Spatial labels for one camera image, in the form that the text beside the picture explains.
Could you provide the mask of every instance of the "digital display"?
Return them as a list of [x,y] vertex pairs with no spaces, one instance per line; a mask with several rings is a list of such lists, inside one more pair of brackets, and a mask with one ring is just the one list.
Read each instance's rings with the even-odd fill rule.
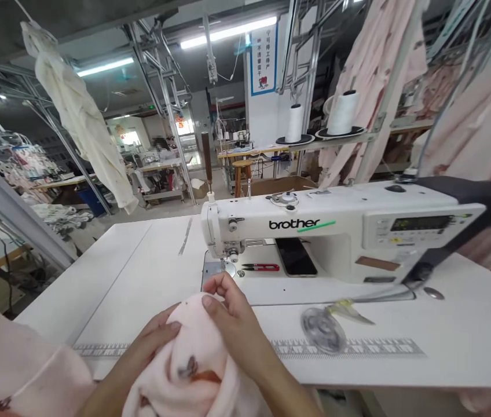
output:
[[409,217],[394,221],[391,232],[409,230],[436,230],[444,229],[450,223],[452,216]]

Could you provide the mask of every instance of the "red scissors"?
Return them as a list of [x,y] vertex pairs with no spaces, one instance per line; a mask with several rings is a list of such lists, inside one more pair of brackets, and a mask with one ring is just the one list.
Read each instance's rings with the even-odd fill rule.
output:
[[257,271],[280,271],[280,267],[277,264],[243,264],[243,270],[257,270]]

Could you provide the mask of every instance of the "thread spool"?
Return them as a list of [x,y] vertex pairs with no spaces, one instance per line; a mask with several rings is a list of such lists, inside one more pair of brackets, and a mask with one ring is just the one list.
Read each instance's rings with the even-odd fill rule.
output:
[[329,135],[342,135],[351,132],[356,116],[357,102],[360,95],[355,90],[349,90],[338,97],[334,110],[328,118],[327,133]]
[[290,108],[290,119],[288,121],[288,133],[286,143],[296,143],[302,139],[303,107],[301,104],[294,104]]

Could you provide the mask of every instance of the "ceiling light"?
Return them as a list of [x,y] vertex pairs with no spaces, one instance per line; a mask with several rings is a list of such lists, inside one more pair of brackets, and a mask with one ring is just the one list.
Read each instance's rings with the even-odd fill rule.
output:
[[[231,36],[241,35],[244,33],[251,32],[252,30],[261,29],[267,26],[272,26],[276,24],[276,16],[269,17],[263,20],[257,20],[255,22],[247,23],[245,25],[236,26],[230,29],[225,29],[218,32],[211,33],[211,42],[219,41],[220,39],[230,38]],[[182,41],[180,47],[182,49],[191,48],[194,46],[199,46],[207,43],[207,38],[205,35],[198,36],[197,38],[188,39],[187,41]]]
[[120,61],[115,61],[110,64],[105,64],[105,65],[100,65],[98,67],[93,67],[89,69],[84,69],[83,71],[79,71],[78,75],[79,76],[86,76],[86,75],[91,75],[91,74],[96,74],[98,72],[103,72],[107,70],[112,70],[113,68],[118,68],[118,67],[123,67],[124,65],[128,65],[134,62],[133,58],[125,58]]

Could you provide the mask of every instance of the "fingers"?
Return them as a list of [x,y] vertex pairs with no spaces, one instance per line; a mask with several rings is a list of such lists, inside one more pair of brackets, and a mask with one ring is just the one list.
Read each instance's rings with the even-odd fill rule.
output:
[[149,323],[147,323],[145,325],[145,327],[140,332],[138,337],[143,337],[145,335],[148,335],[149,333],[153,332],[155,329],[166,324],[166,320],[168,320],[168,317],[172,314],[172,312],[179,305],[180,305],[180,303],[176,303],[174,305],[171,305],[166,310],[161,311],[159,314],[157,314],[155,317],[153,317],[151,320],[149,320]]
[[246,297],[228,272],[213,275],[205,283],[203,290],[209,294],[217,293],[221,297],[224,297],[230,304],[238,301],[239,298]]
[[203,303],[203,307],[205,308],[207,314],[211,316],[218,329],[224,334],[224,330],[231,326],[233,320],[235,319],[228,313],[220,302],[210,295],[204,295],[201,302]]
[[140,343],[140,350],[146,356],[154,356],[160,348],[176,337],[180,327],[181,325],[177,321],[161,325],[154,332],[143,337]]

